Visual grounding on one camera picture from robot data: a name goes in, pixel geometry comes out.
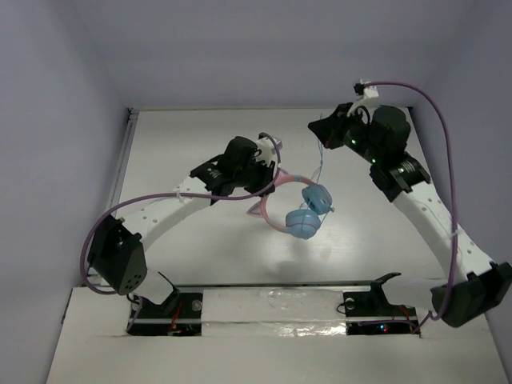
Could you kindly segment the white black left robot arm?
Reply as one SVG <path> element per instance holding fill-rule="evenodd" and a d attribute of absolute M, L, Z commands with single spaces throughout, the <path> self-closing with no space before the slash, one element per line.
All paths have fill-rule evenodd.
<path fill-rule="evenodd" d="M 87 271 L 110 286 L 109 294 L 132 294 L 160 315 L 178 305 L 178 288 L 146 262 L 148 249 L 166 232 L 217 201 L 264 197 L 274 192 L 281 165 L 281 140 L 261 133 L 256 141 L 237 136 L 224 152 L 195 167 L 171 192 L 132 198 L 111 207 L 93 225 L 82 246 L 80 271 L 95 293 Z"/>

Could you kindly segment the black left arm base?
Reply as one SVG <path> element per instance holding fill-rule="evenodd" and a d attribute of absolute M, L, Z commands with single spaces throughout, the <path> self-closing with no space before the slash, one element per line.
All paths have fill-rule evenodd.
<path fill-rule="evenodd" d="M 131 336 L 194 337 L 202 335 L 202 292 L 181 293 L 178 304 L 168 314 L 144 300 L 142 307 L 128 296 L 130 314 L 126 332 Z"/>

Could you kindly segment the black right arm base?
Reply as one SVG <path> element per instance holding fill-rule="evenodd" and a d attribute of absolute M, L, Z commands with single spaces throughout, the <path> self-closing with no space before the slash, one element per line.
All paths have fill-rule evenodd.
<path fill-rule="evenodd" d="M 349 336 L 417 334 L 418 316 L 414 307 L 390 304 L 382 286 L 400 276 L 389 273 L 370 283 L 368 291 L 353 291 L 342 294 L 336 311 L 346 318 L 346 332 Z"/>

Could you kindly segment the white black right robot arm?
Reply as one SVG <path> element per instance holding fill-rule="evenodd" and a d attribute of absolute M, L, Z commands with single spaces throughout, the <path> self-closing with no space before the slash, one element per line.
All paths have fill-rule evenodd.
<path fill-rule="evenodd" d="M 373 184 L 410 221 L 445 274 L 424 280 L 385 274 L 370 284 L 372 310 L 423 308 L 459 328 L 502 302 L 511 287 L 511 265 L 482 251 L 441 201 L 428 171 L 406 150 L 411 128 L 399 108 L 380 106 L 370 113 L 340 104 L 308 128 L 324 148 L 346 147 L 368 161 Z"/>

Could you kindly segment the white foam front panel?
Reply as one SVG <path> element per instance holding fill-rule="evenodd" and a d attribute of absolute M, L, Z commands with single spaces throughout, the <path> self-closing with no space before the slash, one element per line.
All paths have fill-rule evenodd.
<path fill-rule="evenodd" d="M 72 291 L 50 383 L 504 383 L 484 320 L 421 337 L 134 337 L 124 299 Z"/>

